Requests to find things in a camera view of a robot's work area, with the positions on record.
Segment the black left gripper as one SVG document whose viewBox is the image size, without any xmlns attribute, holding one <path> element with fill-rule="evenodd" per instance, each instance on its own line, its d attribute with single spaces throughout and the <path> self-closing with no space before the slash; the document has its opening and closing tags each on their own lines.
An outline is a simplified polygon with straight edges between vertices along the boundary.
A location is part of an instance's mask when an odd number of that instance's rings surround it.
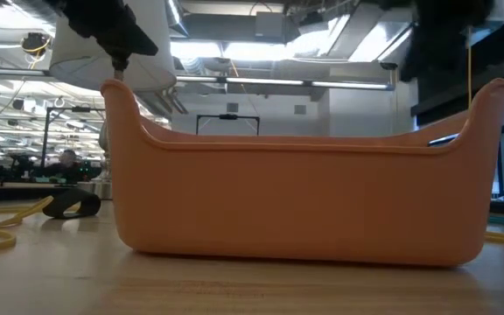
<svg viewBox="0 0 504 315">
<path fill-rule="evenodd" d="M 45 0 L 83 38 L 96 37 L 108 49 L 153 56 L 158 47 L 137 24 L 123 0 Z"/>
</svg>

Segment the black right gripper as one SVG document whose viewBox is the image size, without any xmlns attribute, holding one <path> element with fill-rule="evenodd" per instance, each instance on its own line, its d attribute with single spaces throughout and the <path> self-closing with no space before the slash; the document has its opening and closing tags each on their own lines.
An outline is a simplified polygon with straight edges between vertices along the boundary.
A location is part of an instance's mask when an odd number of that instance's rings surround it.
<svg viewBox="0 0 504 315">
<path fill-rule="evenodd" d="M 417 22 L 402 63 L 404 79 L 457 70 L 466 50 L 464 32 L 485 23 L 494 0 L 421 0 L 415 6 Z"/>
</svg>

